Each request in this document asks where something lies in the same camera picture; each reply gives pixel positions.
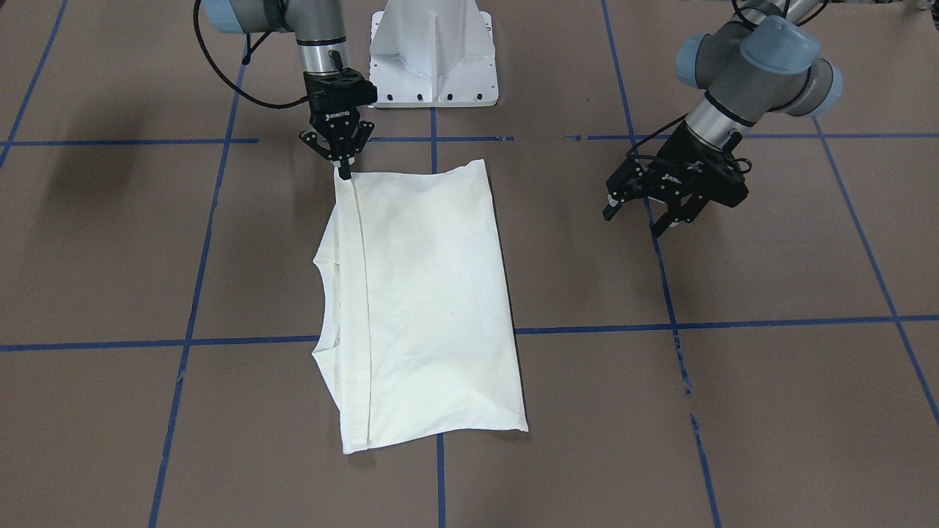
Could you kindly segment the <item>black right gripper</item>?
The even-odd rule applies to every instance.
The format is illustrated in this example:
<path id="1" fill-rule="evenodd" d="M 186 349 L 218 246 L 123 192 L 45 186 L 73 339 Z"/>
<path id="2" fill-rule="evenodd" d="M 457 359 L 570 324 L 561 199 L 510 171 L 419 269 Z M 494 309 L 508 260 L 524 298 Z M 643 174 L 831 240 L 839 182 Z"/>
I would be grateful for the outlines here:
<path id="1" fill-rule="evenodd" d="M 364 149 L 373 123 L 361 120 L 359 107 L 378 100 L 378 87 L 355 69 L 336 73 L 303 73 L 310 107 L 310 127 L 299 139 L 336 165 L 339 178 L 351 180 L 350 165 Z"/>

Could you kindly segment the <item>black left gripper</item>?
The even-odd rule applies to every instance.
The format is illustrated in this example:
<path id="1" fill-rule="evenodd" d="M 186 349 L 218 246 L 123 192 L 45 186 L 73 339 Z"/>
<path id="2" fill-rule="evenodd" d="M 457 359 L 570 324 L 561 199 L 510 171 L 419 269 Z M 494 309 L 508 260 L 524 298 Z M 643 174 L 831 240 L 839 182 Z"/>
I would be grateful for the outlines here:
<path id="1" fill-rule="evenodd" d="M 732 148 L 742 140 L 740 133 L 732 131 L 730 144 L 715 150 L 683 121 L 672 125 L 676 129 L 657 154 L 644 155 L 631 148 L 607 178 L 605 221 L 613 220 L 627 202 L 653 199 L 667 207 L 651 228 L 651 234 L 660 238 L 670 228 L 695 220 L 710 202 L 735 208 L 748 197 L 748 170 L 741 165 L 749 160 L 732 156 Z"/>

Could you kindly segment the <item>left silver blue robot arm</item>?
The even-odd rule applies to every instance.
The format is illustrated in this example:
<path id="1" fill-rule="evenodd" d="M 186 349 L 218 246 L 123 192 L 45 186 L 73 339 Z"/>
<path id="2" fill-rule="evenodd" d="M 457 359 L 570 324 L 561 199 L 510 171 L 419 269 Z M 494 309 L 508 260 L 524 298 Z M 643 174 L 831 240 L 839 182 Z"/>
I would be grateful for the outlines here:
<path id="1" fill-rule="evenodd" d="M 841 71 L 819 56 L 819 43 L 804 30 L 825 1 L 748 1 L 713 34 L 694 34 L 675 58 L 679 81 L 702 91 L 683 116 L 662 127 L 668 137 L 657 153 L 631 147 L 606 181 L 604 220 L 627 202 L 651 199 L 666 210 L 651 231 L 695 221 L 710 203 L 735 208 L 748 197 L 748 159 L 735 148 L 769 113 L 793 117 L 824 114 L 843 91 Z"/>

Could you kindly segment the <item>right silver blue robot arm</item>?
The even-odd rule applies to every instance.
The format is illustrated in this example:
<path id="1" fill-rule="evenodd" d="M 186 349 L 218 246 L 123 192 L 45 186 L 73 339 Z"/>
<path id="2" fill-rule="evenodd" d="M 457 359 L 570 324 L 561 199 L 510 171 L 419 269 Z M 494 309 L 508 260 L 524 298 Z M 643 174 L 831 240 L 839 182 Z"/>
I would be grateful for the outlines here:
<path id="1" fill-rule="evenodd" d="M 301 56 L 306 95 L 291 103 L 268 103 L 248 95 L 228 79 L 211 57 L 200 28 L 200 10 L 219 32 L 260 34 L 248 46 L 242 63 L 273 33 L 292 34 Z M 364 149 L 375 125 L 361 120 L 359 110 L 378 100 L 378 88 L 349 67 L 346 30 L 339 1 L 195 1 L 192 26 L 197 43 L 215 74 L 239 96 L 268 109 L 307 103 L 310 126 L 299 134 L 303 143 L 350 180 L 350 167 Z"/>

